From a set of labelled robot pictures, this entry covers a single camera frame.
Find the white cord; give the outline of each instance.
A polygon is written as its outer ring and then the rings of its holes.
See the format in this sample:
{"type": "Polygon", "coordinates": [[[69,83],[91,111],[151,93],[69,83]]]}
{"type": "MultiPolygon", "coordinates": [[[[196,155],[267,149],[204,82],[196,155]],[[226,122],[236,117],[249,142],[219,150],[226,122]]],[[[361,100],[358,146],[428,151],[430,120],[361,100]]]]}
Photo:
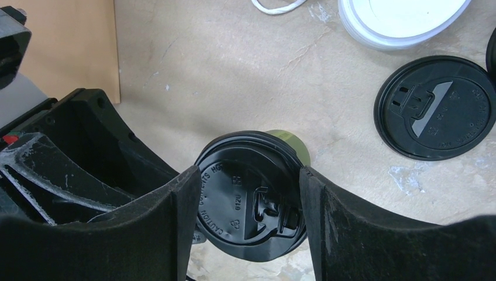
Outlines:
{"type": "Polygon", "coordinates": [[[291,12],[294,9],[296,9],[297,7],[301,6],[301,4],[303,4],[305,2],[306,2],[306,0],[296,0],[295,2],[289,4],[285,7],[275,8],[275,9],[267,9],[259,3],[259,0],[252,0],[253,5],[255,5],[255,7],[257,7],[257,9],[259,9],[262,13],[266,13],[268,15],[280,15],[282,13],[291,12]]]}

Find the stack of white lids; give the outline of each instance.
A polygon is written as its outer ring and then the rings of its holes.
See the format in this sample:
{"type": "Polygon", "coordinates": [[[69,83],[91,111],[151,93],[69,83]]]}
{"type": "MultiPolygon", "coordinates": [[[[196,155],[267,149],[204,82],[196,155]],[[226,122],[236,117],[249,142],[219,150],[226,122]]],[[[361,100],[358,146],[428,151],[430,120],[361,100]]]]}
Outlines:
{"type": "Polygon", "coordinates": [[[339,0],[346,30],[377,50],[407,49],[438,34],[471,0],[339,0]]]}

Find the red component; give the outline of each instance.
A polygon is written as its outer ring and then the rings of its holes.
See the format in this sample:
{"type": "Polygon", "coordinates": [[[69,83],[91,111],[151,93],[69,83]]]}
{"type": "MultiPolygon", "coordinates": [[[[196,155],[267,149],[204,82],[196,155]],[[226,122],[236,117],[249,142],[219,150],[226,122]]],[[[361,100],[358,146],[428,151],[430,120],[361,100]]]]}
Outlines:
{"type": "Polygon", "coordinates": [[[18,136],[15,136],[15,135],[6,135],[2,139],[4,139],[4,141],[8,145],[11,145],[11,144],[15,143],[19,139],[19,137],[18,136]]]}

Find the black plastic lid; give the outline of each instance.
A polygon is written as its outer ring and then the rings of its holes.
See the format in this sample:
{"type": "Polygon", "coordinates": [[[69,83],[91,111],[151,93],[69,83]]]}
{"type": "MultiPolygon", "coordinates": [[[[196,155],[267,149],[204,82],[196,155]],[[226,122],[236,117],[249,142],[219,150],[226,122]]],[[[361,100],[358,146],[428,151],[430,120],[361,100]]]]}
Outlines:
{"type": "Polygon", "coordinates": [[[489,133],[495,90],[487,72],[452,56],[431,56],[398,69],[376,99],[374,120],[382,139],[410,158],[456,157],[489,133]]]}
{"type": "Polygon", "coordinates": [[[487,72],[491,76],[493,82],[496,83],[496,29],[492,32],[489,43],[487,44],[487,51],[485,53],[485,65],[487,72]]]}
{"type": "Polygon", "coordinates": [[[301,162],[267,133],[231,133],[212,141],[196,165],[202,173],[198,227],[222,251],[266,262],[306,238],[299,199],[301,162]]]}

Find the marble surface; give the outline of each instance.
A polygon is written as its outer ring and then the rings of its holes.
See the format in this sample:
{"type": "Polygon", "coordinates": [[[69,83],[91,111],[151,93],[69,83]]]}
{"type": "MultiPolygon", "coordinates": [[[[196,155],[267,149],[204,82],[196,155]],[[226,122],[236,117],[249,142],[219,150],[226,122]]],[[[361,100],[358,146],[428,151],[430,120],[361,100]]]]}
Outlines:
{"type": "MultiPolygon", "coordinates": [[[[264,15],[249,0],[115,5],[118,111],[175,169],[186,169],[224,133],[286,129],[306,143],[314,168],[380,207],[438,224],[496,214],[494,130],[465,155],[426,163],[392,151],[373,120],[378,89],[413,59],[450,54],[484,66],[496,1],[474,0],[432,40],[392,53],[353,40],[337,0],[308,0],[282,16],[264,15]]],[[[197,280],[314,279],[307,242],[267,263],[195,245],[189,272],[197,280]]]]}

